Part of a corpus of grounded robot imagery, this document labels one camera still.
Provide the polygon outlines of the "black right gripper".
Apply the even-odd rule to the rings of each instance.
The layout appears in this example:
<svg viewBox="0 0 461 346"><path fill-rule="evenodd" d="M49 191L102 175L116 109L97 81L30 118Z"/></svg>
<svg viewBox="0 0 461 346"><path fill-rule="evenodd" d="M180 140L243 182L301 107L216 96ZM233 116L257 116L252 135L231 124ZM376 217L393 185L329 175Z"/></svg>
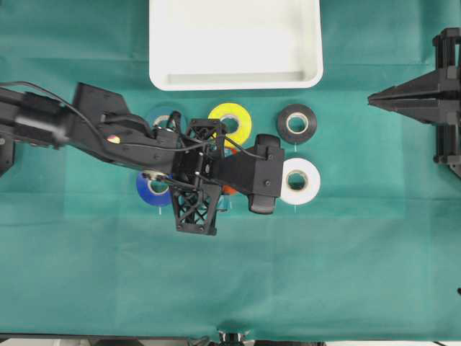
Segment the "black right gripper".
<svg viewBox="0 0 461 346"><path fill-rule="evenodd" d="M212 176L212 166L224 157L226 129L219 120L193 119L182 134L169 178L176 230L216 235L215 226L223 186Z"/></svg>

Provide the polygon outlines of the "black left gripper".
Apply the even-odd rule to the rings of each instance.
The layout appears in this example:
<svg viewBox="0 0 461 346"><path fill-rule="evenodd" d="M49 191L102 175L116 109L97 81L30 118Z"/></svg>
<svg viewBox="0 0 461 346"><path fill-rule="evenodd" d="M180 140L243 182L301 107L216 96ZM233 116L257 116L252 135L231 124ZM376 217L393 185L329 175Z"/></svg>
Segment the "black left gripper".
<svg viewBox="0 0 461 346"><path fill-rule="evenodd" d="M434 161L460 176L460 28L446 28L432 40L436 70L371 94L371 106L436 125ZM437 95L435 99L417 99Z"/></svg>

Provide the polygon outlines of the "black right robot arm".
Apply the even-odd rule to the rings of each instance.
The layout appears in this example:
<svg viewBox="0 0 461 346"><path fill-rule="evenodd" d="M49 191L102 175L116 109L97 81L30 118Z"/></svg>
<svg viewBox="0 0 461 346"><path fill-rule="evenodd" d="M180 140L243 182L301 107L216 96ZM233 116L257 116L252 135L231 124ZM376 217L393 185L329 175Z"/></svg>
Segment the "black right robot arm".
<svg viewBox="0 0 461 346"><path fill-rule="evenodd" d="M218 120L191 120L180 112L150 125L129 111L121 94L79 83L72 102L30 82L1 83L1 137L13 146L69 145L108 164L140 172L168 186L177 231L214 236L223 185L213 175L227 139Z"/></svg>

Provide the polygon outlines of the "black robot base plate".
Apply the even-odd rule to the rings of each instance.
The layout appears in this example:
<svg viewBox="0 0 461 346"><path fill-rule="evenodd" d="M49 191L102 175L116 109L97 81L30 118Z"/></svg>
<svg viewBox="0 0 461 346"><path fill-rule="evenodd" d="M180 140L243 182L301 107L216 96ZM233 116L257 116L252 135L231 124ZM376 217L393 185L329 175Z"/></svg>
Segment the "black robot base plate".
<svg viewBox="0 0 461 346"><path fill-rule="evenodd" d="M2 177L14 165L15 142L11 137L3 134L0 141L0 177Z"/></svg>

